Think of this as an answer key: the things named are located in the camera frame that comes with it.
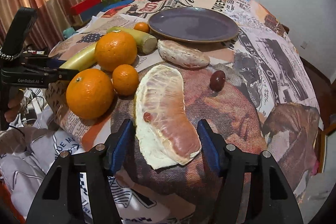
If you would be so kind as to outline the left hand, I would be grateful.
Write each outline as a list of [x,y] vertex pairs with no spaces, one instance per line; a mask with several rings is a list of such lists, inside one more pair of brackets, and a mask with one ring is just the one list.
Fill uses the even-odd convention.
[[19,110],[21,108],[21,102],[24,97],[23,92],[19,89],[13,99],[9,100],[8,108],[9,110],[5,112],[5,118],[8,123],[11,123],[17,117]]

